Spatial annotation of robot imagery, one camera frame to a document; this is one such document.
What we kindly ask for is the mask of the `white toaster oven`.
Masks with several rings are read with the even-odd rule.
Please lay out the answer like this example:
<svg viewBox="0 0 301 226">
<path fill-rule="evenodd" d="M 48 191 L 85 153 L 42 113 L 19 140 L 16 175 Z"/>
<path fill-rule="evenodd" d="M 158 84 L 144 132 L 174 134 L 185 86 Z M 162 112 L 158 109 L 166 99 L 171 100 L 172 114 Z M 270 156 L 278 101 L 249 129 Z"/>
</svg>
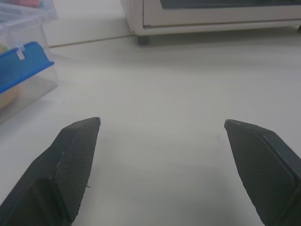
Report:
<svg viewBox="0 0 301 226">
<path fill-rule="evenodd" d="M 150 36 L 299 26 L 301 0 L 120 0 L 139 45 Z"/>
</svg>

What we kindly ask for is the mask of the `clear plastic storage box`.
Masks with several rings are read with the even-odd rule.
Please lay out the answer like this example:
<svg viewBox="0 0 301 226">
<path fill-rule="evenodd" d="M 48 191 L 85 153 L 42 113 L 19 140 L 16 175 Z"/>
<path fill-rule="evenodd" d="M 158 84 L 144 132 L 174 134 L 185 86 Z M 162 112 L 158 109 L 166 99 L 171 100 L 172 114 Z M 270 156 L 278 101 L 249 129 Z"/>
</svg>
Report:
<svg viewBox="0 0 301 226">
<path fill-rule="evenodd" d="M 46 14 L 47 20 L 57 19 L 53 0 L 0 0 L 0 3 L 39 9 Z"/>
</svg>

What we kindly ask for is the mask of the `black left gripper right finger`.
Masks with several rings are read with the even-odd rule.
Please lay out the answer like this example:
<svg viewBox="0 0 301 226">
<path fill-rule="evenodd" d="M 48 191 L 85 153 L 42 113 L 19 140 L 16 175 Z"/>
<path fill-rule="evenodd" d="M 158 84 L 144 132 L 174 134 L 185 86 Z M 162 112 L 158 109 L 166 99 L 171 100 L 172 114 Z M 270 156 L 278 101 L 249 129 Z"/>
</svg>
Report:
<svg viewBox="0 0 301 226">
<path fill-rule="evenodd" d="M 301 158 L 273 131 L 226 120 L 242 184 L 265 226 L 301 226 Z"/>
</svg>

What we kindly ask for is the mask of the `clear box with blue lid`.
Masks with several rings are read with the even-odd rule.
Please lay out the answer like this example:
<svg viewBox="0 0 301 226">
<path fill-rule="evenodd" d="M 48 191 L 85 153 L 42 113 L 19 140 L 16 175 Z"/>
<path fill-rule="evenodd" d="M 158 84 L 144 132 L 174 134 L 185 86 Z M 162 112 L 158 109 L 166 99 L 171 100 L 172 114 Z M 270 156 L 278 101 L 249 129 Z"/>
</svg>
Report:
<svg viewBox="0 0 301 226">
<path fill-rule="evenodd" d="M 0 13 L 0 124 L 57 84 L 41 18 Z"/>
</svg>

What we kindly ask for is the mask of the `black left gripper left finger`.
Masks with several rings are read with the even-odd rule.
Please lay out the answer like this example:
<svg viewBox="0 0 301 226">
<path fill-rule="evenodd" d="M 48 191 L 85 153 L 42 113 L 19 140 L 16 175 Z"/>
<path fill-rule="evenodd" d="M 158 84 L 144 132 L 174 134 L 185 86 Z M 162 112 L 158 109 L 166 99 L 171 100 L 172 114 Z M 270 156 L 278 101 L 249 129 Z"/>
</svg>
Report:
<svg viewBox="0 0 301 226">
<path fill-rule="evenodd" d="M 91 174 L 101 119 L 63 128 L 0 205 L 0 226 L 72 226 Z"/>
</svg>

